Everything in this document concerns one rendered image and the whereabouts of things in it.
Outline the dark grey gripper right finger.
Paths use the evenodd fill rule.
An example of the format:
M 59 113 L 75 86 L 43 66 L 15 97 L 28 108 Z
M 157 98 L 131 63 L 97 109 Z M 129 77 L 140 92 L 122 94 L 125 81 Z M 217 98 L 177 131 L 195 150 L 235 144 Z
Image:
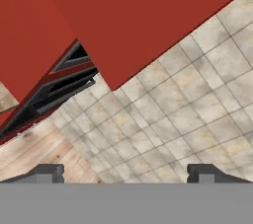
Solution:
M 247 180 L 224 173 L 213 164 L 189 164 L 187 166 L 187 183 L 247 183 Z

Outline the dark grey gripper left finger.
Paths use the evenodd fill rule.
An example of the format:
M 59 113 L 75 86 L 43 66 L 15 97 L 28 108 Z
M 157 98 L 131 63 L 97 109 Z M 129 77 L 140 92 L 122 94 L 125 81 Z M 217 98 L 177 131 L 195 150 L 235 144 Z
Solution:
M 64 166 L 62 164 L 38 164 L 25 174 L 7 179 L 2 183 L 16 184 L 63 184 Z

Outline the red cabinet with grey frames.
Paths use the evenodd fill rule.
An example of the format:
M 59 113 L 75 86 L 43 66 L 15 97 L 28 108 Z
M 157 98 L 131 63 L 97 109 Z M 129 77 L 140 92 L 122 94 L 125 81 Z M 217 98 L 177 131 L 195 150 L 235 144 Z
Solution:
M 98 69 L 76 39 L 60 60 L 23 103 L 0 126 L 0 144 L 4 144 L 33 124 L 52 114 L 64 102 L 96 83 Z

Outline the red cabinet door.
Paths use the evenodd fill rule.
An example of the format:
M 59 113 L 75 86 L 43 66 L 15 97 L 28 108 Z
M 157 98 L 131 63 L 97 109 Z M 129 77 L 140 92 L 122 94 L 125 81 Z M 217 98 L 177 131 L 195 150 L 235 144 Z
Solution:
M 52 0 L 0 0 L 0 81 L 24 100 L 74 40 Z
M 112 90 L 232 0 L 53 0 Z

